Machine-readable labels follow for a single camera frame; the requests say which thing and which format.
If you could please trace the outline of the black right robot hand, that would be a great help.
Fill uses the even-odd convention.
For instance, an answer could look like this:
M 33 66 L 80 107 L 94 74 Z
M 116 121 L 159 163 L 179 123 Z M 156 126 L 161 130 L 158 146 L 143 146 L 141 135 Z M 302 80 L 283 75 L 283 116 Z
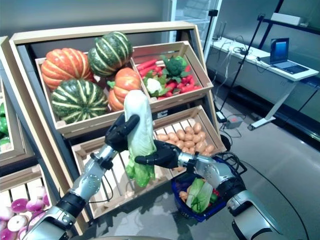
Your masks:
M 146 156 L 136 156 L 135 162 L 148 166 L 159 166 L 167 169 L 178 167 L 178 159 L 182 150 L 171 143 L 154 140 L 156 151 Z

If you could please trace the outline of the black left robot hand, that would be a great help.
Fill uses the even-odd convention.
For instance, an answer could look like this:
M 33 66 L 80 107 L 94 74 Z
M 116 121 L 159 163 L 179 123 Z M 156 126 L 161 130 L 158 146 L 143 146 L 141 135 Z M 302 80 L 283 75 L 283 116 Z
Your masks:
M 125 121 L 125 114 L 122 113 L 106 132 L 105 143 L 119 153 L 128 150 L 128 135 L 139 121 L 140 117 L 137 114 Z

